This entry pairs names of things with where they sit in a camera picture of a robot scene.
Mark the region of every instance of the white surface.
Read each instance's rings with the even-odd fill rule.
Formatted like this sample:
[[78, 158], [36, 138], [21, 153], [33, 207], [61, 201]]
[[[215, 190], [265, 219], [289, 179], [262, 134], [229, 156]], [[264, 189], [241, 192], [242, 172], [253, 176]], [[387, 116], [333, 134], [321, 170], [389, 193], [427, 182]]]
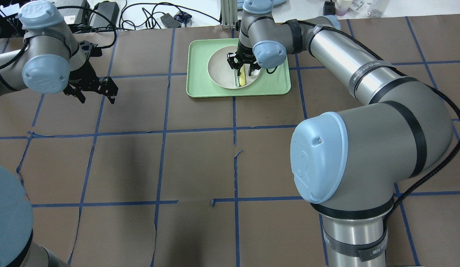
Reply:
[[217, 50], [208, 60], [207, 71], [212, 81], [226, 89], [240, 89], [252, 84], [259, 76], [260, 71], [256, 70], [252, 76], [248, 76], [249, 64], [245, 64], [246, 84], [244, 86], [235, 86], [235, 70], [228, 66], [226, 55], [234, 53], [237, 46], [224, 47]]
[[[96, 5], [96, 3], [103, 0], [89, 0], [91, 7]], [[189, 7], [192, 9], [199, 10], [201, 12], [207, 13], [215, 18], [220, 17], [220, 0], [168, 0], [170, 3], [176, 5], [182, 5], [184, 7]], [[365, 3], [362, 7], [359, 8], [358, 12], [353, 12], [349, 10], [347, 14], [340, 19], [364, 19], [367, 17], [367, 10], [369, 5], [367, 4], [369, 0], [365, 0]], [[119, 5], [120, 10], [125, 4], [125, 0], [116, 0]], [[138, 0], [128, 0], [128, 5], [139, 3]], [[284, 5], [276, 7], [273, 10], [274, 19], [277, 22], [285, 22], [286, 20], [299, 19], [307, 20], [313, 17], [318, 17], [322, 15], [322, 8], [324, 5], [324, 0], [287, 0]], [[145, 15], [143, 14], [141, 8], [145, 7], [147, 10], [151, 11], [153, 5], [139, 5], [130, 7], [126, 10], [123, 18], [125, 20], [132, 20], [136, 25], [141, 24], [145, 20]], [[156, 11], [163, 11], [174, 16], [177, 13], [175, 7], [169, 6], [159, 6], [156, 8]], [[192, 23], [189, 26], [198, 27], [198, 26], [214, 26], [219, 23], [213, 19], [201, 15], [194, 11], [187, 11], [191, 14]], [[241, 18], [241, 11], [238, 12], [238, 17]], [[443, 15], [443, 14], [460, 14], [460, 0], [453, 1], [441, 1], [441, 0], [391, 0], [383, 17], [404, 17], [404, 16], [428, 16], [428, 15]]]

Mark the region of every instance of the light blue joint cap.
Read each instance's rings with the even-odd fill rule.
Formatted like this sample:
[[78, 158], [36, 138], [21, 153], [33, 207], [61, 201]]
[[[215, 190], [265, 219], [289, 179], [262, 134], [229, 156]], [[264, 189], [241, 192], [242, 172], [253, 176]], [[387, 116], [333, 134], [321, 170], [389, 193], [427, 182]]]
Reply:
[[47, 1], [32, 1], [23, 5], [18, 17], [24, 29], [41, 29], [63, 22], [57, 7]]
[[347, 164], [347, 128], [339, 114], [301, 122], [291, 139], [291, 169], [302, 198], [320, 204], [337, 190]]
[[326, 15], [323, 17], [330, 20], [330, 24], [332, 24], [332, 26], [334, 26], [335, 29], [342, 30], [342, 26], [340, 25], [339, 20], [337, 20], [337, 18], [334, 15]]
[[18, 179], [0, 166], [0, 267], [24, 249], [32, 232], [32, 205]]
[[272, 40], [257, 42], [253, 46], [253, 54], [259, 66], [266, 69], [281, 65], [287, 58], [286, 48], [281, 43]]
[[274, 0], [245, 0], [243, 10], [251, 14], [266, 14], [272, 11]]
[[39, 93], [59, 93], [69, 83], [70, 64], [61, 56], [35, 56], [24, 65], [25, 85]]

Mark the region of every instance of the yellow object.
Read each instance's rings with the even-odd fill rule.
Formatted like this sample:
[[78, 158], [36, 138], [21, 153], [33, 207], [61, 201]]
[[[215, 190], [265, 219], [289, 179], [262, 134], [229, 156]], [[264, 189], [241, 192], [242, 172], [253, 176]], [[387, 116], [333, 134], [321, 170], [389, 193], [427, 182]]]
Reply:
[[240, 82], [240, 86], [246, 85], [245, 66], [242, 66], [240, 69], [240, 76], [238, 76], [238, 81]]

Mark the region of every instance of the white table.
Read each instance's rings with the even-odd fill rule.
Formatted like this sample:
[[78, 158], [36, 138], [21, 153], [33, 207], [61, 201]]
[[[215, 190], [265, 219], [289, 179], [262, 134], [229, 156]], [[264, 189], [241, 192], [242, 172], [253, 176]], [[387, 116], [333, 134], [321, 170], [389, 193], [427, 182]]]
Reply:
[[[101, 1], [103, 0], [89, 0], [89, 3], [93, 7], [96, 3]], [[366, 18], [366, 13], [369, 8], [369, 5], [367, 4], [368, 1], [369, 0], [365, 0], [365, 4], [360, 7], [357, 13], [349, 11], [343, 17], [339, 18]], [[125, 4], [125, 0], [116, 0], [116, 2], [118, 3], [121, 10]], [[128, 5], [140, 2], [141, 1], [139, 0], [128, 0]], [[168, 2], [199, 10], [217, 19], [220, 17], [220, 0], [168, 0]], [[291, 19], [311, 19], [312, 17], [322, 15], [323, 4], [324, 0], [287, 0], [284, 5], [276, 7], [273, 10], [273, 16], [276, 22], [285, 22], [286, 20]], [[142, 12], [141, 7], [145, 7], [147, 10], [151, 11], [153, 5], [139, 5], [130, 7], [128, 10], [126, 10], [123, 18], [132, 20], [136, 25], [141, 24], [145, 20], [145, 15]], [[172, 16], [175, 15], [178, 11], [175, 7], [170, 6], [159, 6], [156, 8], [156, 10], [163, 11], [164, 13], [169, 13]], [[193, 16], [191, 27], [214, 26], [219, 24], [215, 20], [197, 12], [188, 11], [188, 13]], [[460, 14], [460, 0], [391, 0], [383, 17], [428, 16], [442, 14]]]

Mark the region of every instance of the green tray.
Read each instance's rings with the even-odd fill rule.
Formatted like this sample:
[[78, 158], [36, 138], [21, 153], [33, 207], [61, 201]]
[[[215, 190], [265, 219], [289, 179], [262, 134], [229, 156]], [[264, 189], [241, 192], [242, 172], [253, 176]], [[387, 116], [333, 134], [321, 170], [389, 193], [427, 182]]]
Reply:
[[237, 38], [196, 40], [189, 45], [187, 65], [187, 94], [192, 98], [218, 98], [223, 96], [268, 96], [284, 95], [291, 89], [289, 64], [286, 59], [273, 74], [265, 70], [250, 85], [240, 89], [226, 89], [212, 81], [207, 64], [217, 50], [238, 45]]

